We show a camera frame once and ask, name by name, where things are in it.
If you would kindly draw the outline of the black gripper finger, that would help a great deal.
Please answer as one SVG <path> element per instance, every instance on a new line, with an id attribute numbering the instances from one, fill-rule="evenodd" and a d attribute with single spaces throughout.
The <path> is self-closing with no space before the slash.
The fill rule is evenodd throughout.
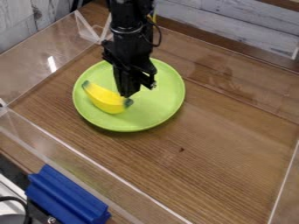
<path id="1" fill-rule="evenodd" d="M 139 73 L 130 73 L 127 82 L 127 96 L 131 96 L 141 90 Z"/>
<path id="2" fill-rule="evenodd" d="M 114 66 L 117 89 L 122 96 L 127 97 L 127 71 Z"/>

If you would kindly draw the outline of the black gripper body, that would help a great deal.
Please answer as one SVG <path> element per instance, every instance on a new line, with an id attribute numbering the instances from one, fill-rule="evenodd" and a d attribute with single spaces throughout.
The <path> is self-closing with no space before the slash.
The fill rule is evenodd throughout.
<path id="1" fill-rule="evenodd" d="M 157 44 L 154 43 L 154 28 L 138 29 L 110 28 L 113 40 L 105 40 L 103 59 L 130 73 L 139 73 L 141 87 L 155 87 L 155 75 L 158 69 L 151 61 L 151 54 Z"/>

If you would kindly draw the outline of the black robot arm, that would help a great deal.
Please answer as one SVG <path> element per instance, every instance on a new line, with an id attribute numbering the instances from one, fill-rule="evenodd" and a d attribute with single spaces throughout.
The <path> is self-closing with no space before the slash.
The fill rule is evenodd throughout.
<path id="1" fill-rule="evenodd" d="M 114 67 L 117 90 L 129 98 L 145 86 L 155 87 L 158 69 L 151 61 L 155 43 L 155 0 L 107 0 L 113 40 L 102 42 L 103 59 Z"/>

